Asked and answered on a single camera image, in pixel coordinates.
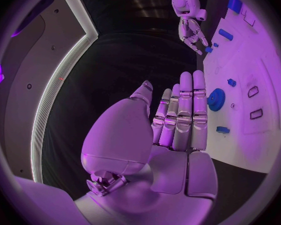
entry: blue component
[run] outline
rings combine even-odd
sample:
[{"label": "blue component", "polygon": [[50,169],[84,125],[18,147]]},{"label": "blue component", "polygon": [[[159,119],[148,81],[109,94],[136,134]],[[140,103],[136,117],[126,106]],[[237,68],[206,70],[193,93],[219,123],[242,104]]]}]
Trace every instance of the blue component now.
[{"label": "blue component", "polygon": [[230,40],[230,41],[232,41],[232,39],[233,39],[233,35],[230,34],[229,32],[226,32],[226,31],[223,30],[223,29],[220,29],[220,30],[218,31],[218,33],[219,33],[220,35],[222,35],[223,37],[227,38],[227,39]]},{"label": "blue component", "polygon": [[210,46],[207,46],[205,48],[205,52],[211,53],[213,51],[213,49]]},{"label": "blue component", "polygon": [[228,134],[230,133],[230,129],[228,129],[227,127],[225,126],[217,126],[216,127],[216,131],[220,134]]},{"label": "blue component", "polygon": [[225,92],[220,89],[216,88],[207,98],[207,104],[211,111],[219,111],[225,103]]},{"label": "blue component", "polygon": [[228,79],[228,84],[232,87],[235,87],[237,85],[237,82],[230,78]]},{"label": "blue component", "polygon": [[242,5],[243,5],[243,3],[241,0],[229,0],[228,8],[233,10],[237,14],[240,14]]}]

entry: white light strip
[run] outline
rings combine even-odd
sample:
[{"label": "white light strip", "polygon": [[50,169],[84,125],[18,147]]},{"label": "white light strip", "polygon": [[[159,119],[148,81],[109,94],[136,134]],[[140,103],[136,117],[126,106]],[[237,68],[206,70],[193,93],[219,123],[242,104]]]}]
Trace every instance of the white light strip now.
[{"label": "white light strip", "polygon": [[[35,161],[35,152],[36,152],[36,136],[37,136],[37,126],[39,123],[39,118],[40,118],[40,110],[44,104],[45,98],[47,96],[52,96],[52,95],[48,95],[48,91],[51,89],[51,85],[53,84],[55,79],[57,78],[57,74],[58,72],[64,68],[63,66],[66,65],[66,63],[68,62],[68,59],[71,59],[73,56],[75,56],[75,59],[73,62],[71,62],[71,66],[69,69],[67,69],[65,71],[65,76],[63,76],[64,80],[67,78],[68,74],[70,73],[70,71],[73,69],[73,67],[75,66],[75,64],[77,63],[77,61],[80,59],[80,57],[85,53],[85,51],[91,46],[91,42],[88,39],[87,35],[84,35],[71,49],[70,51],[65,55],[65,57],[62,59],[62,61],[59,63],[59,65],[57,66],[57,68],[55,69],[54,73],[52,74],[51,78],[49,79],[49,82],[47,83],[44,92],[41,96],[40,102],[38,104],[36,113],[35,113],[35,118],[34,118],[34,122],[33,122],[33,128],[32,128],[32,136],[31,136],[31,145],[30,145],[30,159],[31,159],[31,170],[32,170],[32,176],[33,176],[33,180],[35,182],[39,182],[42,183],[43,182],[43,177],[42,177],[42,166],[41,166],[41,161],[42,161],[42,148],[40,148],[39,154],[40,154],[40,167],[38,168],[38,170],[36,171],[37,167],[35,165],[36,161]],[[60,83],[60,86],[58,87],[58,90],[56,91],[56,94],[54,94],[54,98],[53,101],[51,101],[50,104],[50,109],[52,108],[53,102],[57,96],[57,93],[59,92],[64,80]],[[50,111],[48,112],[48,114],[46,114],[46,118],[45,118],[45,127],[47,125],[47,120],[48,120],[48,116],[49,116]],[[44,134],[42,134],[41,137],[41,145],[43,144],[43,138],[44,138]]]}]

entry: blue plastic part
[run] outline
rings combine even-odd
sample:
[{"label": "blue plastic part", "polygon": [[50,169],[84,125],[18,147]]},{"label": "blue plastic part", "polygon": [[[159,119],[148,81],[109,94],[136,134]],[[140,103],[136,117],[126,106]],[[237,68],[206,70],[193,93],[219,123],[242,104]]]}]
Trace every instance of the blue plastic part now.
[{"label": "blue plastic part", "polygon": [[228,84],[232,87],[235,87],[237,85],[237,82],[230,78],[228,79]]},{"label": "blue plastic part", "polygon": [[207,46],[205,48],[205,52],[211,53],[213,51],[213,49],[210,46]]},{"label": "blue plastic part", "polygon": [[220,30],[218,31],[218,33],[219,33],[220,35],[222,35],[223,37],[227,38],[227,39],[230,40],[230,41],[232,41],[232,39],[233,39],[233,35],[230,34],[229,32],[226,32],[226,31],[223,30],[223,29],[220,29]]},{"label": "blue plastic part", "polygon": [[225,126],[217,126],[216,127],[216,131],[220,134],[228,134],[230,133],[230,129],[228,129],[227,127]]},{"label": "blue plastic part", "polygon": [[243,3],[241,0],[229,0],[228,8],[233,10],[237,14],[240,14],[242,5]]},{"label": "blue plastic part", "polygon": [[211,111],[217,112],[219,111],[225,103],[225,92],[216,88],[210,96],[207,98],[207,104]]}]

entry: led light strip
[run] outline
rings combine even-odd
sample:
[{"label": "led light strip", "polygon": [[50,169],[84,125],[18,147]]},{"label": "led light strip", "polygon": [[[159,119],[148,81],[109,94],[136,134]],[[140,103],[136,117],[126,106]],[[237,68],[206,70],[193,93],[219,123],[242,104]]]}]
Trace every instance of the led light strip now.
[{"label": "led light strip", "polygon": [[85,35],[71,48],[71,50],[65,55],[60,64],[57,66],[41,96],[36,110],[31,136],[31,170],[33,180],[35,182],[43,183],[42,147],[47,120],[52,105],[64,83],[64,80],[67,78],[81,56],[91,46],[91,44],[92,43]]}]

